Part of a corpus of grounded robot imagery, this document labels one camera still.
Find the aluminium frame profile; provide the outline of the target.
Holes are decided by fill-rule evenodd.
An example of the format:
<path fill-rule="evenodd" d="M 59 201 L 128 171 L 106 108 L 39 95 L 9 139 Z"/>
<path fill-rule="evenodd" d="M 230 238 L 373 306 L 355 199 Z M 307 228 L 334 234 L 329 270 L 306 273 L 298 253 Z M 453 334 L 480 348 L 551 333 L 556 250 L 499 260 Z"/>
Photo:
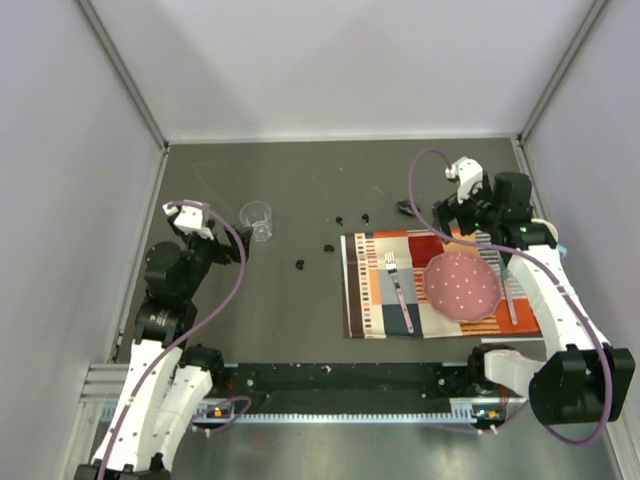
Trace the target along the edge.
<path fill-rule="evenodd" d="M 461 363 L 441 363 L 445 365 L 465 365 Z M 213 386 L 222 371 L 228 366 L 238 364 L 217 365 L 213 370 Z M 500 426 L 515 418 L 524 399 L 504 387 L 481 387 L 473 384 L 476 395 L 473 397 L 452 398 L 450 400 L 451 411 L 448 413 L 427 414 L 257 414 L 249 412 L 242 415 L 240 420 L 246 424 L 302 424 L 302 423 L 333 423 L 333 424 L 435 424 L 435 425 L 470 425 L 478 430 Z M 242 402 L 231 406 L 222 406 L 222 400 L 230 398 L 215 398 L 210 395 L 211 390 L 205 395 L 198 405 L 200 414 L 198 421 L 201 426 L 218 427 L 230 420 L 235 413 L 243 407 Z"/>

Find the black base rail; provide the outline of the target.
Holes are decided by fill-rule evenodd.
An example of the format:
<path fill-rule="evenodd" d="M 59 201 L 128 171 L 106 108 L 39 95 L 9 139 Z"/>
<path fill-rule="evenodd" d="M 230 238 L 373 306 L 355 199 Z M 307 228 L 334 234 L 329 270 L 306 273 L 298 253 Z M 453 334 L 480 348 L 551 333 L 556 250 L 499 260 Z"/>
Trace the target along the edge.
<path fill-rule="evenodd" d="M 476 389 L 457 364 L 243 363 L 226 367 L 210 395 L 247 396 L 253 415 L 427 414 Z"/>

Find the black oval earbud case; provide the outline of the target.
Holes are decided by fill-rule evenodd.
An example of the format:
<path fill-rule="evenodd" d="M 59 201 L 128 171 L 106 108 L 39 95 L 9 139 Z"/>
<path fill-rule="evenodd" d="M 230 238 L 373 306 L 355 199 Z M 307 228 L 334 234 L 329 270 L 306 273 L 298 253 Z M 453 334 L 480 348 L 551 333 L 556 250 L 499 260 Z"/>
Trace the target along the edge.
<path fill-rule="evenodd" d="M 413 217 L 415 215 L 411 203 L 407 200 L 401 200 L 396 203 L 396 209 L 405 216 Z"/>

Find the clear plastic cup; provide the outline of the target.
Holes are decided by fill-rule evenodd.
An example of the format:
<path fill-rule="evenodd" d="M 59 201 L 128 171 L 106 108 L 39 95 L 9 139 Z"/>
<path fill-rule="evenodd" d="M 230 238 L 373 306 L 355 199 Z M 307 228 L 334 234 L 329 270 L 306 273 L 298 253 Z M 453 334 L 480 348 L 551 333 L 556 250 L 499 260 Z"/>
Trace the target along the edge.
<path fill-rule="evenodd" d="M 251 201 L 245 204 L 240 210 L 239 219 L 245 227 L 253 229 L 253 241 L 266 242 L 272 237 L 272 209 L 265 202 Z"/>

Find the pink handled knife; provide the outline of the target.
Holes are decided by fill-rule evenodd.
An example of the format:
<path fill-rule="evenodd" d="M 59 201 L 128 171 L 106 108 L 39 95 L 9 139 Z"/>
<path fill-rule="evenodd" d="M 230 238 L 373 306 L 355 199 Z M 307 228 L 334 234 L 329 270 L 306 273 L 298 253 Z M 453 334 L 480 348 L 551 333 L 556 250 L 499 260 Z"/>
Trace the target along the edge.
<path fill-rule="evenodd" d="M 519 324 L 519 319 L 518 319 L 517 311 L 515 308 L 515 303 L 514 303 L 513 295 L 511 292 L 511 288 L 510 288 L 509 271 L 506 265 L 504 264 L 504 262 L 500 263 L 500 277 L 502 282 L 503 295 L 507 303 L 511 324 L 514 326 L 517 326 Z"/>

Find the pink handled fork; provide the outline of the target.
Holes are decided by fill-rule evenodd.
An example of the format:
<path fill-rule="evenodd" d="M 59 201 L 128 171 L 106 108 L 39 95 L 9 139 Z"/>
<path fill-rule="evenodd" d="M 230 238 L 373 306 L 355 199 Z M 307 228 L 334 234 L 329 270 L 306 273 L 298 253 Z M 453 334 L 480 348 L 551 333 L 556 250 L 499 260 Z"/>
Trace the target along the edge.
<path fill-rule="evenodd" d="M 398 299 L 398 302 L 401 308 L 401 312 L 404 318 L 407 331 L 409 334 L 413 334 L 415 330 L 414 330 L 410 312 L 406 303 L 406 299 L 404 297 L 404 293 L 401 288 L 395 254 L 393 252 L 385 253 L 384 261 L 385 261 L 385 268 L 386 268 L 387 274 L 394 285 L 396 297 Z"/>

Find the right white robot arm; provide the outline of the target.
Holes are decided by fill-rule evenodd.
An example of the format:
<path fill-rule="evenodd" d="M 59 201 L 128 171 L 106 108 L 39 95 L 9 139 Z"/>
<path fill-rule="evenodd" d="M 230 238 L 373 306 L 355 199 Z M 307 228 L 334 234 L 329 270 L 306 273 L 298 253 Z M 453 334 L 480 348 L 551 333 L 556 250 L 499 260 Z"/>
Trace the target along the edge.
<path fill-rule="evenodd" d="M 544 340 L 543 362 L 512 348 L 476 348 L 466 374 L 469 388 L 487 396 L 501 385 L 526 398 L 545 425 L 606 424 L 621 413 L 635 371 L 626 348 L 615 348 L 588 318 L 564 272 L 556 236 L 533 216 L 532 182 L 522 173 L 490 178 L 475 165 L 445 171 L 454 194 L 433 206 L 437 235 L 453 241 L 488 234 L 487 249 L 500 254 L 529 301 Z"/>

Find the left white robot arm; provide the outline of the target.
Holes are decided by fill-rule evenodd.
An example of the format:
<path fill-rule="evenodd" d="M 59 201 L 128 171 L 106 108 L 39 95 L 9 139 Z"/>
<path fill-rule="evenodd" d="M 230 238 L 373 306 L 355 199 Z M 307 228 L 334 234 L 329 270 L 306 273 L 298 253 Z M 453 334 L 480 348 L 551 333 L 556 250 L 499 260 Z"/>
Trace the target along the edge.
<path fill-rule="evenodd" d="M 220 351 L 189 346 L 193 297 L 214 264 L 246 259 L 252 230 L 228 231 L 221 243 L 204 234 L 177 235 L 145 255 L 145 297 L 136 314 L 130 361 L 116 410 L 100 446 L 77 479 L 168 479 L 197 405 L 226 387 Z"/>

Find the colourful patterned placemat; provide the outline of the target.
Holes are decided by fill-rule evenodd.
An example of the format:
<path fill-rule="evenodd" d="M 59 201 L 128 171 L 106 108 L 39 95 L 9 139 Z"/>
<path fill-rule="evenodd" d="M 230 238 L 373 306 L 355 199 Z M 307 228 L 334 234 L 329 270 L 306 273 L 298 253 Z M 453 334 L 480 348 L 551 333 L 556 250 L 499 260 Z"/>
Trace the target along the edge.
<path fill-rule="evenodd" d="M 343 331 L 350 339 L 533 336 L 533 309 L 489 236 L 427 230 L 341 237 Z"/>

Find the pink dotted plate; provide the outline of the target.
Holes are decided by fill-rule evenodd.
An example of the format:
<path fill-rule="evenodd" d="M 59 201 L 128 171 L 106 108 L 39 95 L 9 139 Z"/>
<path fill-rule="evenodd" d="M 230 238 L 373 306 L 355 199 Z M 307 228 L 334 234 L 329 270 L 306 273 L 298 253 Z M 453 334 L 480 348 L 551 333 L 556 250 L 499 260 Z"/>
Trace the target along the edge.
<path fill-rule="evenodd" d="M 492 316 L 501 300 L 498 276 L 488 262 L 464 252 L 431 259 L 423 290 L 431 306 L 457 323 L 479 323 Z"/>

